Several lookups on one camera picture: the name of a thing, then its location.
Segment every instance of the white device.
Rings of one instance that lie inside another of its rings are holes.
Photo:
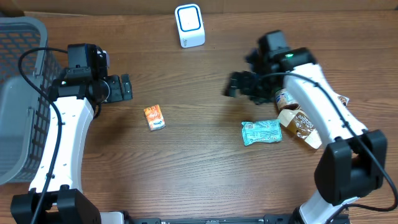
[[[196,47],[205,43],[205,28],[200,8],[196,4],[186,4],[175,9],[181,47]]]

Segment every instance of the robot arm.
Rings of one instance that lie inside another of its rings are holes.
[[[235,96],[235,91],[240,90],[259,105],[274,101],[275,92],[286,88],[308,114],[325,147],[315,170],[318,190],[294,211],[290,223],[326,223],[344,205],[381,187],[382,171],[359,146],[358,139],[382,167],[387,139],[379,130],[369,132],[337,98],[326,97],[336,94],[308,49],[291,50],[283,33],[275,31],[260,38],[259,49],[246,60],[252,65],[253,73],[233,73],[225,95]]]
[[[48,191],[56,192],[60,190],[61,186],[67,185],[69,189],[78,189],[83,193],[80,178],[81,161],[88,126],[94,116],[93,107],[87,98],[78,100],[75,96],[59,98],[55,105],[61,112],[64,125],[53,172],[54,178],[50,181]],[[44,187],[57,139],[58,120],[52,106],[50,107],[50,118],[49,134],[45,142],[43,157],[29,187],[29,190],[35,189],[37,193],[41,193]]]
[[[333,96],[334,91],[323,76],[322,68],[318,64],[307,63],[294,67],[292,73],[303,77],[311,78],[318,82],[328,93]],[[284,78],[284,88],[298,101],[303,110],[317,127],[322,139],[323,147],[335,142],[336,138],[349,139],[353,135],[344,128],[344,124],[332,107],[325,94],[312,83],[306,82],[297,77],[286,76]],[[343,104],[333,98],[341,114],[350,123],[357,135],[362,135],[367,130],[365,125],[360,123]],[[309,201],[299,208],[299,215],[305,224],[325,223],[341,206],[355,202],[359,197],[346,199],[339,205],[332,205],[323,199],[319,191],[315,191]]]

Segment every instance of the wood grain surface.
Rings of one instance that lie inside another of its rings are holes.
[[[134,99],[103,106],[89,128],[84,194],[100,211],[133,217],[248,217],[290,213],[315,191],[323,149],[283,130],[276,144],[243,146],[241,121],[275,119],[275,105],[221,95],[232,71],[264,33],[280,29],[293,47],[308,47],[330,85],[370,130],[387,136],[386,170],[398,183],[398,13],[295,12],[203,15],[206,43],[181,49],[174,15],[43,18],[49,46],[98,44],[110,74],[130,74]],[[66,56],[58,55],[67,64]],[[143,109],[159,104],[166,128],[150,132]],[[0,186],[0,223],[14,223],[14,194]],[[387,184],[360,203],[393,203]],[[397,223],[398,212],[349,212],[352,223]]]

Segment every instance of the small juice box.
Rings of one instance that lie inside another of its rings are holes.
[[[166,127],[159,105],[145,108],[144,112],[148,121],[149,129],[151,131],[155,131]]]

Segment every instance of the snack wrapper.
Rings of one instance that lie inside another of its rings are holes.
[[[245,146],[255,142],[279,142],[282,140],[279,120],[242,122],[242,137]]]
[[[302,110],[284,109],[280,112],[278,119],[281,125],[290,132],[303,139],[314,149],[318,149],[322,142],[314,125]]]
[[[145,117],[147,118],[148,121],[149,129],[151,131],[166,127],[159,105],[145,108],[144,112],[145,112]]]

